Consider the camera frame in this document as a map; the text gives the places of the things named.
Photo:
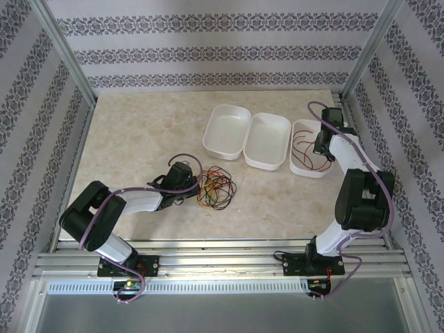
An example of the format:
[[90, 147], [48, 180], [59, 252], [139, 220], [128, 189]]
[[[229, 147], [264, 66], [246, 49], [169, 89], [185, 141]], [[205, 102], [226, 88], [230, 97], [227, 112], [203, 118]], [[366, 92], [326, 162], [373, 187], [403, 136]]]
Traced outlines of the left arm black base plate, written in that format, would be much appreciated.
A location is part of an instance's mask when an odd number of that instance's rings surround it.
[[138, 272], [143, 277], [157, 277], [160, 257], [157, 255], [138, 255], [136, 257], [129, 257], [121, 264], [123, 268], [110, 263], [106, 259], [100, 258], [99, 267], [97, 269], [97, 276], [100, 278], [123, 278], [132, 277], [137, 278], [138, 275], [128, 271]]

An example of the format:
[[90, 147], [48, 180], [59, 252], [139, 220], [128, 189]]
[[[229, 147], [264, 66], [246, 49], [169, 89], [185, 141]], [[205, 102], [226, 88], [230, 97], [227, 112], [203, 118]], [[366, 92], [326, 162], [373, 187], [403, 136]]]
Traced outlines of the aluminium frame post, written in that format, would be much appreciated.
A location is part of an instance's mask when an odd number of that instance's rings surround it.
[[341, 100], [343, 103], [350, 98], [403, 3], [404, 0], [387, 0], [381, 15], [375, 23], [374, 29], [364, 44], [364, 48], [341, 90]]
[[77, 86], [80, 88], [80, 91], [85, 97], [88, 105], [90, 107], [95, 107], [98, 97], [88, 81], [87, 76], [82, 70], [75, 53], [72, 51], [66, 37], [64, 36], [58, 21], [53, 16], [49, 5], [46, 3], [46, 0], [28, 0], [28, 2], [37, 15], [42, 27], [51, 38], [56, 51], [58, 52], [62, 61], [66, 64], [69, 73], [72, 75]]

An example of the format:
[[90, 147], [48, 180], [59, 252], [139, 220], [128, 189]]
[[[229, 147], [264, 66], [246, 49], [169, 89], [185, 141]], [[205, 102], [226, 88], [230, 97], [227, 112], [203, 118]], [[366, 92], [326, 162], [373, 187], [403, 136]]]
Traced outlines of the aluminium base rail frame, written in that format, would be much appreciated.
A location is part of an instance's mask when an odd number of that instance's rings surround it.
[[[160, 258], [161, 280], [280, 279], [282, 266], [276, 251], [300, 253], [307, 239], [158, 239], [133, 241], [143, 255]], [[358, 278], [410, 278], [411, 267], [403, 250], [383, 239], [357, 239], [344, 250], [344, 268]], [[79, 250], [73, 241], [61, 241], [50, 253], [37, 258], [32, 277], [42, 280], [93, 280], [99, 256]]]

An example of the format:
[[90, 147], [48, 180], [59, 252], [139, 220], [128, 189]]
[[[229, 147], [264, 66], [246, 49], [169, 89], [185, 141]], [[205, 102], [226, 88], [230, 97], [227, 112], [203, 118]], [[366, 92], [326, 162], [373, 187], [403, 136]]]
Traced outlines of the grey metal sheet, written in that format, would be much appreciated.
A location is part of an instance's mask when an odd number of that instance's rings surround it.
[[35, 333], [410, 333], [394, 302], [314, 302], [292, 294], [49, 295]]

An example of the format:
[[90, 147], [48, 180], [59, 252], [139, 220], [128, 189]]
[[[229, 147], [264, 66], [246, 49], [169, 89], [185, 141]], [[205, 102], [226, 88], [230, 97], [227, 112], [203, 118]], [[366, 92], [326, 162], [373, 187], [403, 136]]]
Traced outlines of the white plastic tray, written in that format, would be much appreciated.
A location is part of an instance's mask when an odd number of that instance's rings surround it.
[[290, 134], [287, 118], [265, 112], [255, 114], [244, 144], [246, 163], [266, 171], [279, 169], [287, 157]]
[[293, 124], [291, 131], [289, 168], [298, 175], [322, 178], [332, 170], [332, 162], [313, 153], [314, 142], [321, 130], [319, 121], [301, 119]]
[[205, 152], [222, 160], [236, 160], [244, 149], [251, 121], [249, 110], [228, 104], [216, 106], [203, 136]]

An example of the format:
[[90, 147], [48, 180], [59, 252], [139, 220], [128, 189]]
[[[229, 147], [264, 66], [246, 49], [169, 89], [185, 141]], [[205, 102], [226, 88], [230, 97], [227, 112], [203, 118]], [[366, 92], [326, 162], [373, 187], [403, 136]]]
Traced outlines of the aluminium side rail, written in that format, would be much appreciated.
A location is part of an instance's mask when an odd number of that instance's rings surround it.
[[[344, 124], [347, 127], [354, 128], [355, 131], [358, 132], [358, 130], [356, 129], [355, 123], [352, 120], [352, 115], [350, 113], [349, 107], [348, 107], [347, 103], [343, 102], [342, 95], [339, 93], [332, 93], [332, 99], [333, 99], [334, 105], [338, 108], [341, 108], [341, 111], [343, 113]], [[386, 232], [384, 230], [381, 230], [379, 232], [376, 232], [376, 235], [378, 238], [381, 238], [384, 240], [384, 244], [389, 250], [393, 250], [396, 248], [396, 246], [393, 245], [393, 242], [391, 240], [389, 230], [387, 230]]]
[[87, 141], [87, 135], [89, 132], [89, 128], [91, 126], [92, 118], [94, 116], [94, 111], [96, 109], [96, 104], [90, 107], [87, 116], [85, 117], [85, 121], [83, 123], [83, 127], [81, 128], [80, 137], [76, 141], [76, 150], [74, 154], [74, 158], [72, 163], [70, 164], [69, 177], [67, 178], [65, 189], [63, 191], [62, 201], [58, 207], [58, 215], [55, 219], [55, 225], [53, 228], [53, 233], [51, 236], [51, 241], [48, 243], [49, 247], [47, 252], [54, 253], [58, 248], [58, 240], [60, 237], [61, 227], [59, 224], [59, 219], [62, 216], [64, 210], [69, 206], [69, 199], [74, 188], [74, 183], [76, 179], [76, 175], [78, 173], [78, 168], [80, 165], [81, 156], [83, 154], [83, 150]]

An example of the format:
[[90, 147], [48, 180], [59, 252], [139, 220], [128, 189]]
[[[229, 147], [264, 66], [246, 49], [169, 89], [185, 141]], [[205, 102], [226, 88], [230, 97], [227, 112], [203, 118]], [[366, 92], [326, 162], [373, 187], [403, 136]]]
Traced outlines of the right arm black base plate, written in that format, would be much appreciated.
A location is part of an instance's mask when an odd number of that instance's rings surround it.
[[343, 261], [341, 256], [327, 257], [315, 253], [308, 255], [300, 254], [284, 254], [283, 271], [285, 276], [327, 276], [330, 272], [332, 275], [344, 275], [344, 265], [339, 262]]

